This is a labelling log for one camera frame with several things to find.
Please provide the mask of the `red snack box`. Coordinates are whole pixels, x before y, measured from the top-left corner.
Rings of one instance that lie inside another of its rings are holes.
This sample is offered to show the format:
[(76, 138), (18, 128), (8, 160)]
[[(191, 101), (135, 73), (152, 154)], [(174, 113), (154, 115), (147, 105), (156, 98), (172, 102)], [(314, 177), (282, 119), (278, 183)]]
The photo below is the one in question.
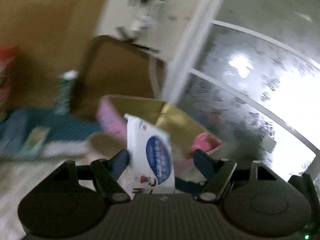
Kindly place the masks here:
[(1, 121), (7, 116), (8, 100), (11, 91), (11, 69), (19, 51), (19, 46), (1, 47)]

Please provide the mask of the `white blue wet wipes pack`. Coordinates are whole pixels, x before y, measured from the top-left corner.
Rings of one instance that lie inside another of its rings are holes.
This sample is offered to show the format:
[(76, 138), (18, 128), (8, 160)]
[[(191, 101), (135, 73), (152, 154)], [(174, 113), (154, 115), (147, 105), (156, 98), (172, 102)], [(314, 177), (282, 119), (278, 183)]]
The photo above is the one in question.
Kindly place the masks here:
[(137, 194), (172, 194), (175, 191), (170, 135), (133, 115), (127, 120), (129, 165), (120, 185), (131, 199)]

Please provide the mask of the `pink fluffy sock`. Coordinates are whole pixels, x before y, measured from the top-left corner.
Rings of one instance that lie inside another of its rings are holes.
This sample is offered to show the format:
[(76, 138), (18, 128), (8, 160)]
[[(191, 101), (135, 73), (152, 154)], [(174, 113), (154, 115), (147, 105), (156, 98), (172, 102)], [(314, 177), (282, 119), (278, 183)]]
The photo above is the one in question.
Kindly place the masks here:
[(217, 152), (221, 146), (222, 142), (219, 139), (213, 134), (205, 132), (196, 136), (187, 149), (173, 148), (175, 176), (182, 178), (193, 169), (193, 156), (196, 150), (202, 150), (204, 153), (211, 155)]

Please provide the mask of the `pink gold tin box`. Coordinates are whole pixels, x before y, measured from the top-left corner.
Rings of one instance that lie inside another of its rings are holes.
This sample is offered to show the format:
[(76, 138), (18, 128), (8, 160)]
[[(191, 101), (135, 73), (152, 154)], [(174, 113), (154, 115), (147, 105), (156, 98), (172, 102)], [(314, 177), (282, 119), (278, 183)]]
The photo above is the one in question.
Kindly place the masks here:
[(96, 119), (106, 134), (124, 145), (127, 140), (125, 114), (137, 116), (169, 133), (171, 149), (187, 149), (196, 136), (208, 132), (184, 111), (170, 103), (131, 96), (103, 96), (98, 104)]

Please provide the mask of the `brown woven chair mat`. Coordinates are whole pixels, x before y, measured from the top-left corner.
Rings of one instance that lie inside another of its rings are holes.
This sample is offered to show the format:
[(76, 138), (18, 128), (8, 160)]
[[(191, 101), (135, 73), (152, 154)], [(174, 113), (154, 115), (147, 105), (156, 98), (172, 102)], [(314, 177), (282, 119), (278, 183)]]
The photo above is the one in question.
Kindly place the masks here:
[(134, 44), (107, 35), (91, 39), (81, 61), (70, 102), (70, 112), (93, 120), (105, 95), (156, 97), (150, 78), (150, 54)]

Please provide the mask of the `small teal tissue packet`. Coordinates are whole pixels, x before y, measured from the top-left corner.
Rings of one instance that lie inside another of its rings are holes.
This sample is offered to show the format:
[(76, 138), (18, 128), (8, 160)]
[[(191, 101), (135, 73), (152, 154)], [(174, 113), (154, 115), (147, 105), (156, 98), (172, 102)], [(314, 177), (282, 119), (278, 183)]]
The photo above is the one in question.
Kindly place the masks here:
[(23, 159), (35, 159), (38, 157), (44, 146), (48, 134), (49, 127), (37, 126), (28, 135), (27, 140), (22, 146), (21, 154)]

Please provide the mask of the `white wall plug adapter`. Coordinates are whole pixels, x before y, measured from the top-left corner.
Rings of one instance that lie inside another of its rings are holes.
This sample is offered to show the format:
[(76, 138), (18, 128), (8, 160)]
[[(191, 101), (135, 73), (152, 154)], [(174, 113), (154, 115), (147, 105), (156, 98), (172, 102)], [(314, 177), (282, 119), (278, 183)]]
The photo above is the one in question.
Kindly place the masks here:
[(140, 7), (129, 26), (129, 31), (138, 35), (150, 29), (157, 21), (159, 9), (160, 6), (155, 4)]

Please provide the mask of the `green drink carton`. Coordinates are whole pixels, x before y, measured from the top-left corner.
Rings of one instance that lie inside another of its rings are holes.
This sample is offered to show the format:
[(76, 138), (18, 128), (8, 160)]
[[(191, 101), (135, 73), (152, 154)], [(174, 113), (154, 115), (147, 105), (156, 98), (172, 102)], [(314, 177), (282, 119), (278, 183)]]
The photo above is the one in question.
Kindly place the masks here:
[(79, 76), (77, 70), (69, 70), (58, 76), (58, 95), (55, 103), (55, 114), (66, 115), (69, 113), (69, 105), (74, 84)]

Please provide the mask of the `teal mat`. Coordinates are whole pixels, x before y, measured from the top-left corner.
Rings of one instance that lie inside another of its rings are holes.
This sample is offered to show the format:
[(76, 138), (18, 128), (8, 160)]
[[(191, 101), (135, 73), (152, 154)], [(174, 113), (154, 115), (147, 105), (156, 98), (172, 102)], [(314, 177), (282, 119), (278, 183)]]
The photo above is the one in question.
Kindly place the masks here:
[(49, 127), (50, 132), (35, 159), (82, 156), (88, 152), (88, 137), (100, 131), (96, 122), (56, 115), (52, 109), (18, 109), (1, 121), (1, 159), (31, 160), (22, 158), (21, 149), (37, 126)]

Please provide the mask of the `wooden board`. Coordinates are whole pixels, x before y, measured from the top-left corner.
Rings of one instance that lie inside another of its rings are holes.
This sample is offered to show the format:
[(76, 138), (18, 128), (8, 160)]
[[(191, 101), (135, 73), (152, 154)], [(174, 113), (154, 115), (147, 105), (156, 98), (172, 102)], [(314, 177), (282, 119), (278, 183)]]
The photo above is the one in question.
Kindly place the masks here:
[(50, 107), (78, 69), (105, 0), (1, 0), (1, 44), (18, 46), (9, 108)]

